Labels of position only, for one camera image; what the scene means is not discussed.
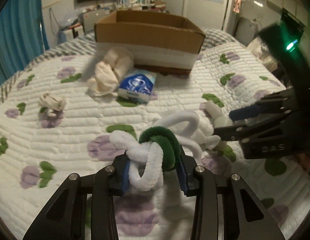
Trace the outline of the white plush cloth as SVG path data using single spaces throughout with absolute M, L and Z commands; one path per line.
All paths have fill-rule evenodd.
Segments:
M 214 128 L 228 127 L 233 125 L 232 120 L 228 116 L 224 115 L 220 107 L 213 101 L 210 100 L 205 104 L 205 110 L 211 116 Z

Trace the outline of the white green chenille knot toy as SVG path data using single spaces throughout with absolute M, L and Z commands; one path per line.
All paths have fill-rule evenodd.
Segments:
M 194 111 L 181 111 L 163 116 L 145 129 L 139 139 L 120 130 L 111 132 L 110 142 L 124 150 L 130 161 L 128 181 L 133 188 L 146 192 L 163 186 L 163 173 L 175 168 L 181 147 L 200 161 L 202 146 L 213 150 L 221 138 L 213 134 L 213 126 Z

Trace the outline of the small white mesh shoe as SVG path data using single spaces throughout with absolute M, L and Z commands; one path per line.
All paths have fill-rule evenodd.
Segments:
M 63 111 L 66 106 L 66 99 L 59 96 L 44 93 L 39 97 L 39 105 L 47 109 L 47 115 L 56 117 L 60 111 Z

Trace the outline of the blue tissue pack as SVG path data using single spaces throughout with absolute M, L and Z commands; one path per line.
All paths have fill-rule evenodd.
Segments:
M 148 103 L 151 99 L 157 74 L 137 69 L 128 74 L 118 87 L 118 96 L 126 100 Z

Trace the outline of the cream knotted towel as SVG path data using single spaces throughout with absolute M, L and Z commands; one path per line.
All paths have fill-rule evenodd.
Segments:
M 92 96 L 104 96 L 115 92 L 134 67 L 134 56 L 124 47 L 113 47 L 108 50 L 102 61 L 95 65 L 94 75 L 87 85 Z

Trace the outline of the grey washing machine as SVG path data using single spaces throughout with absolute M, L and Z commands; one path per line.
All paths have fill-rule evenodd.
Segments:
M 257 23 L 245 17 L 240 17 L 235 38 L 244 46 L 248 46 L 257 33 Z

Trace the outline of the white floral quilt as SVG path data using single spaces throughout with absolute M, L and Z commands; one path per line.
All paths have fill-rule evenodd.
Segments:
M 0 220 L 22 239 L 44 204 L 73 172 L 85 176 L 109 165 L 151 126 L 181 134 L 188 113 L 199 123 L 191 139 L 199 164 L 215 174 L 238 173 L 289 238 L 310 208 L 310 178 L 292 158 L 244 159 L 238 142 L 212 136 L 230 111 L 284 90 L 257 58 L 236 42 L 200 53 L 188 77 L 157 75 L 151 100 L 127 102 L 115 94 L 89 95 L 84 79 L 95 57 L 56 57 L 34 65 L 0 104 Z M 171 123 L 176 115 L 180 120 Z

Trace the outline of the brown cardboard box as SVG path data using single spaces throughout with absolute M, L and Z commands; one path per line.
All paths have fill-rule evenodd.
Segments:
M 189 19 L 155 11 L 115 11 L 94 24 L 96 53 L 124 47 L 136 68 L 189 75 L 199 56 L 205 33 Z

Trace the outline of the white suitcase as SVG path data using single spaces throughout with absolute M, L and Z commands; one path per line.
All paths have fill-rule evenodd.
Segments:
M 82 36 L 84 36 L 83 26 L 82 24 L 78 23 L 62 30 L 60 35 L 60 41 L 61 43 L 63 43 Z

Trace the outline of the teal window curtain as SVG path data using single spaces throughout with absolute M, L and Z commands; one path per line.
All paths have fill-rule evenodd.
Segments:
M 8 0 L 0 11 L 0 76 L 8 79 L 49 49 L 41 0 Z

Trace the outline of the grey small fridge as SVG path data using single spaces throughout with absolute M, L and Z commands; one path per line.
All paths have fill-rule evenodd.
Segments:
M 85 12 L 82 15 L 83 18 L 83 29 L 85 33 L 94 30 L 94 25 L 99 22 L 99 20 L 105 18 L 110 14 L 111 10 L 109 8 L 103 8 L 98 10 L 92 10 Z

